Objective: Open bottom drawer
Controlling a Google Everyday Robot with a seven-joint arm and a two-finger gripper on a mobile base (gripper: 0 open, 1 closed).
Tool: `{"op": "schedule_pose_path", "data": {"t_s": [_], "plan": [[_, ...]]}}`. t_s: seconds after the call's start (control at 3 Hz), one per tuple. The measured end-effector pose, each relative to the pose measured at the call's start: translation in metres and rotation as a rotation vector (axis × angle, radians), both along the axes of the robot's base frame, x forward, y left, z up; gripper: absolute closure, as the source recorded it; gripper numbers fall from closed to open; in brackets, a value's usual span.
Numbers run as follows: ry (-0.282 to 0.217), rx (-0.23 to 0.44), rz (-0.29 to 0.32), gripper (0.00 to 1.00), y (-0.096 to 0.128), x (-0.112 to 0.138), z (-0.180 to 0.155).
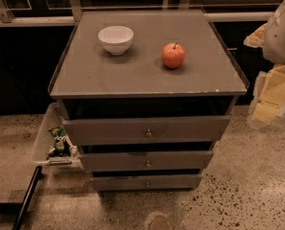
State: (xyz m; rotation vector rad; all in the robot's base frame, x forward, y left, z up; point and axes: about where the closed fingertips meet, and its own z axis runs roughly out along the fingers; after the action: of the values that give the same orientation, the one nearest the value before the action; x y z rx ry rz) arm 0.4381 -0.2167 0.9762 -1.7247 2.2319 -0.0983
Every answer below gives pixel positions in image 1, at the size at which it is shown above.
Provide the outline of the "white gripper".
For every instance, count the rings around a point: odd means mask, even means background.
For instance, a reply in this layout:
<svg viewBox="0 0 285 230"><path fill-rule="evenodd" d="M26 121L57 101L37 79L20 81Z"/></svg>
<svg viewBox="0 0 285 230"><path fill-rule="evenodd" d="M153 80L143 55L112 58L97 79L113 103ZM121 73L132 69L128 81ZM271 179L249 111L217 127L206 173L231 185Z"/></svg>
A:
<svg viewBox="0 0 285 230"><path fill-rule="evenodd" d="M244 45L251 48L262 48L265 29L265 24L257 28L245 38ZM255 122L270 123L275 117L282 117L284 114L285 65L276 64L268 73L260 72L258 74L249 115Z"/></svg>

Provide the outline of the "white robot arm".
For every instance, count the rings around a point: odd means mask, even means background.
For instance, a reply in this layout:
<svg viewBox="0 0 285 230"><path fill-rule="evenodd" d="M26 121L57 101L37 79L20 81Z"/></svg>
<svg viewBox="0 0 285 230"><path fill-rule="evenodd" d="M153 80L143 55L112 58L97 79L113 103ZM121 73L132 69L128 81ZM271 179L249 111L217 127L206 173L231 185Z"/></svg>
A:
<svg viewBox="0 0 285 230"><path fill-rule="evenodd" d="M267 23L246 37L244 44L261 48L264 59L273 63L272 70L257 78L250 105L251 119L268 124L285 113L285 0Z"/></svg>

